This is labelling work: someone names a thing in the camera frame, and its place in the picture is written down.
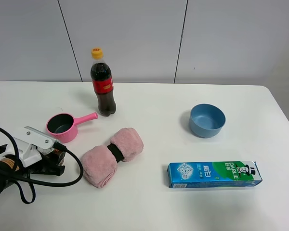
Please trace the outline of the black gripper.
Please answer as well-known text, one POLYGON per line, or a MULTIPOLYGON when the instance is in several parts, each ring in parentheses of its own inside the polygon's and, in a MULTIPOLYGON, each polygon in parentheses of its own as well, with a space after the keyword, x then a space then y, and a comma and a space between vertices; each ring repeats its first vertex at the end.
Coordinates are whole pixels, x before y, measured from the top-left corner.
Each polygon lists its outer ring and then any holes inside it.
POLYGON ((65 171, 65 166, 51 166, 51 155, 50 154, 40 154, 40 160, 25 167, 21 158, 13 155, 14 164, 17 165, 15 173, 13 175, 14 180, 29 178, 31 174, 34 175, 53 175, 61 176, 65 171))

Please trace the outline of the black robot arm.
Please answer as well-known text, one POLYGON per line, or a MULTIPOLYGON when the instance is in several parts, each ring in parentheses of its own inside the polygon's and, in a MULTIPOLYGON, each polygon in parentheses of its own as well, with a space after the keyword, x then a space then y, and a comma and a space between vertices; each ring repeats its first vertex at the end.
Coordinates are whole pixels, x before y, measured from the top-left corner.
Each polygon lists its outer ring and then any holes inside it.
MULTIPOLYGON (((29 167, 23 167, 21 161, 18 161, 15 174, 18 177, 26 178, 30 178, 31 174, 61 176, 65 170, 65 166, 63 165, 64 157, 64 152, 50 153, 44 155, 40 161, 29 167)), ((15 155, 6 155, 0 160, 0 170, 5 173, 11 172, 15 165, 15 160, 15 155)), ((8 180, 5 176, 0 174, 0 194, 5 188, 15 184, 16 182, 16 180, 8 180)))

